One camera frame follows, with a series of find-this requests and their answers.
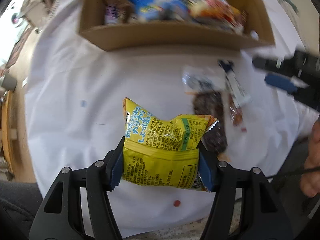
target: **screw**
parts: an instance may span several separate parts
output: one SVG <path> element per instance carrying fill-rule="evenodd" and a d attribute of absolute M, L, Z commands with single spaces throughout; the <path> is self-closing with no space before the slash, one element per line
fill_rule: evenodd
<path fill-rule="evenodd" d="M 281 63 L 282 63 L 282 60 L 278 59 L 277 60 L 277 64 L 276 64 L 276 68 L 280 68 L 281 67 Z"/>
<path fill-rule="evenodd" d="M 228 165 L 228 163 L 225 162 L 225 161 L 219 161 L 218 164 L 219 164 L 219 166 L 222 167 L 222 168 L 225 168 L 225 167 Z"/>
<path fill-rule="evenodd" d="M 101 167 L 104 165 L 104 162 L 103 161 L 96 161 L 96 163 L 94 165 L 96 165 L 96 167 Z"/>
<path fill-rule="evenodd" d="M 64 168 L 62 168 L 62 170 L 61 170 L 61 172 L 63 173 L 63 174 L 66 174 L 66 173 L 68 173 L 70 171 L 70 168 L 69 167 L 64 167 Z"/>
<path fill-rule="evenodd" d="M 253 171 L 253 173 L 255 173 L 255 174 L 259 174 L 259 173 L 261 172 L 261 170 L 260 170 L 258 167 L 254 167 L 254 168 L 252 169 L 252 171 Z"/>

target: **red stain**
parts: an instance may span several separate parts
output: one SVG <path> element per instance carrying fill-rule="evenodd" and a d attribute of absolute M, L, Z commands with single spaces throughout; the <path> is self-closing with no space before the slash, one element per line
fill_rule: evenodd
<path fill-rule="evenodd" d="M 180 204 L 181 204 L 181 201 L 180 201 L 180 200 L 176 200 L 176 201 L 173 203 L 173 206 L 174 206 L 174 207 L 178 207 L 178 206 L 180 206 Z"/>

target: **blue gripper pad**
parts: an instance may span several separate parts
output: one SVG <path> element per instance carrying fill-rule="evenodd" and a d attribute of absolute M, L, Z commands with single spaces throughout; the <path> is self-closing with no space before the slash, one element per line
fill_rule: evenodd
<path fill-rule="evenodd" d="M 112 190 L 115 189 L 116 186 L 119 185 L 121 177 L 123 173 L 123 151 L 118 156 L 115 164 L 111 169 L 111 176 L 110 176 L 110 187 Z"/>
<path fill-rule="evenodd" d="M 203 154 L 199 150 L 199 174 L 203 185 L 209 192 L 215 192 L 216 187 L 220 183 L 216 167 L 218 160 L 216 158 L 212 152 L 206 151 L 206 153 Z"/>
<path fill-rule="evenodd" d="M 199 152 L 199 173 L 203 185 L 208 189 L 208 191 L 212 192 L 214 184 L 212 181 L 210 168 L 201 152 Z"/>
<path fill-rule="evenodd" d="M 288 94 L 293 94 L 298 91 L 298 88 L 290 82 L 290 79 L 283 76 L 268 74 L 264 78 L 264 81 L 270 86 L 274 86 L 287 91 Z"/>

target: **cardboard box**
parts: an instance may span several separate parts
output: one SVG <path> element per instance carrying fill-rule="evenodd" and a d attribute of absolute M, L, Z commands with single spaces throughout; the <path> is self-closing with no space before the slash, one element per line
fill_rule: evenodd
<path fill-rule="evenodd" d="M 212 45 L 239 50 L 275 43 L 262 0 L 227 0 L 230 5 L 248 13 L 244 35 L 219 31 L 195 23 L 174 21 L 107 26 L 104 15 L 106 3 L 110 1 L 115 0 L 84 0 L 79 27 L 82 37 L 105 51 L 160 44 Z M 248 35 L 251 30 L 255 30 L 259 35 L 258 41 Z"/>

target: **yellow snack bag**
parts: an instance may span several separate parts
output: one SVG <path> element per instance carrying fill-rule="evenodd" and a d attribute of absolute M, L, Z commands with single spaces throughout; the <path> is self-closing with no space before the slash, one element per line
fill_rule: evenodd
<path fill-rule="evenodd" d="M 191 188 L 198 171 L 202 135 L 218 120 L 211 115 L 155 117 L 124 99 L 123 179 L 138 185 Z"/>

